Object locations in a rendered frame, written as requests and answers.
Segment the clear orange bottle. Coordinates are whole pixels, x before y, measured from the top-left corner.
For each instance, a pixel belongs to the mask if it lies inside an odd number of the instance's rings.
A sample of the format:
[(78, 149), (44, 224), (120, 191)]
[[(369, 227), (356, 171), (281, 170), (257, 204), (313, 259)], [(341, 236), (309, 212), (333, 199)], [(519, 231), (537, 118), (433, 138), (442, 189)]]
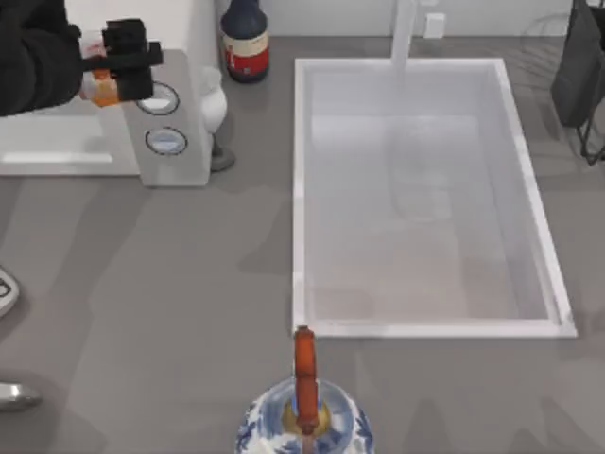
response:
[[(99, 30), (84, 31), (79, 41), (80, 53), (84, 59), (106, 57), (107, 49)], [(79, 97), (99, 108), (119, 103), (117, 84), (108, 69), (94, 69), (83, 75)]]

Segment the round microwave knob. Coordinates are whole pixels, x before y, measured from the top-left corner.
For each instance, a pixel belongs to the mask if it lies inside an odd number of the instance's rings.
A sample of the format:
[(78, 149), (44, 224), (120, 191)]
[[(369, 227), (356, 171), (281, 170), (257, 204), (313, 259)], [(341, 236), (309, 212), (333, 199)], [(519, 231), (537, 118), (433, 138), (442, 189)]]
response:
[(137, 100), (136, 106), (147, 114), (170, 115), (179, 108), (180, 98), (170, 85), (155, 81), (153, 83), (152, 96), (147, 99)]
[(173, 156), (183, 153), (188, 147), (187, 137), (179, 130), (163, 127), (147, 131), (147, 147), (162, 156)]

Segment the pale microwave oven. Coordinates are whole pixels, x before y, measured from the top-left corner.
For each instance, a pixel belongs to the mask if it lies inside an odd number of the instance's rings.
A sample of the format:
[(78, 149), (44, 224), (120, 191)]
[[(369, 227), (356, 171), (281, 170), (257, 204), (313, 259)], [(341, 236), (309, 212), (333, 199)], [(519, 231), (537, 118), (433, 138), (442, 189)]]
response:
[[(15, 165), (0, 162), (0, 176), (136, 176), (148, 187), (200, 187), (210, 177), (212, 139), (200, 112), (201, 70), (218, 66), (213, 52), (169, 48), (164, 64), (152, 70), (153, 81), (170, 85), (180, 106), (170, 115), (152, 115), (128, 102), (98, 108), (74, 99), (56, 109), (0, 118), (0, 156), (7, 152), (107, 153), (105, 165)], [(173, 156), (151, 151), (147, 131), (169, 127), (181, 131), (187, 149)]]

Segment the dark bottle red white label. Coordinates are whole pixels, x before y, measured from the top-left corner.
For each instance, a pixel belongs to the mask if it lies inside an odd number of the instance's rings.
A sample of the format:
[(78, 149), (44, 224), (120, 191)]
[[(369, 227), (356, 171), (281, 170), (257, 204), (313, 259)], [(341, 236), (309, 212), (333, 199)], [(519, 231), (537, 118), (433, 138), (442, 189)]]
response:
[(240, 83), (263, 79), (269, 68), (268, 17), (259, 0), (231, 0), (220, 18), (225, 66)]

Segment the white rounded device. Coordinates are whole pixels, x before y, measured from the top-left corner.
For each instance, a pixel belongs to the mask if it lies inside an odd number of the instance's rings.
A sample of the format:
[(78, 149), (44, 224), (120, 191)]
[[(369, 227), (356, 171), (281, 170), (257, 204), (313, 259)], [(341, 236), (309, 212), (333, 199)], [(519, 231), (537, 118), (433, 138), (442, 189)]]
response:
[(0, 267), (0, 319), (15, 306), (20, 296), (17, 281)]

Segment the tall white tap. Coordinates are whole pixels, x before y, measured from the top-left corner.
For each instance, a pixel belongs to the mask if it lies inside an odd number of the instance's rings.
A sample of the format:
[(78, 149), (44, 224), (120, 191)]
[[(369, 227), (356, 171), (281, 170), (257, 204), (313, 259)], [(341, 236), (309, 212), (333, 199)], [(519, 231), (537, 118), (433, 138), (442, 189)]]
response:
[(404, 72), (417, 16), (419, 0), (396, 0), (390, 62)]

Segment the white sink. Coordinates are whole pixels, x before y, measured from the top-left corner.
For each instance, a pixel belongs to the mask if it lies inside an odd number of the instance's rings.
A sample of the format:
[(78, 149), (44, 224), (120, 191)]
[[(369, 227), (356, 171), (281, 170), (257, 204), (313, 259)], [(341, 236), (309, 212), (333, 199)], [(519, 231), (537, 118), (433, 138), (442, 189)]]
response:
[(294, 96), (294, 326), (577, 336), (503, 60), (298, 59)]

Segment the silver metal object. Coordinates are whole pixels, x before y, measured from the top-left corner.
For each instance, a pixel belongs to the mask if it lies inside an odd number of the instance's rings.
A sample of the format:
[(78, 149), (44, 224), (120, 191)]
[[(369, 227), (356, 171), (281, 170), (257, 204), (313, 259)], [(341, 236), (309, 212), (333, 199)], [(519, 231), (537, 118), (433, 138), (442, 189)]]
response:
[(0, 382), (0, 412), (28, 410), (42, 400), (42, 396), (26, 384)]

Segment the small white wall box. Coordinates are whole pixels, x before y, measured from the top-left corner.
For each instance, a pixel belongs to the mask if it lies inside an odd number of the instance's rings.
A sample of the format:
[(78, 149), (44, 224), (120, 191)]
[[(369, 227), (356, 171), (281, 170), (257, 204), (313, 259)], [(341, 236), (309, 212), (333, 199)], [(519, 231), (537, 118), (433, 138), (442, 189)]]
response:
[(446, 15), (431, 12), (425, 15), (423, 37), (425, 39), (441, 39), (445, 35)]

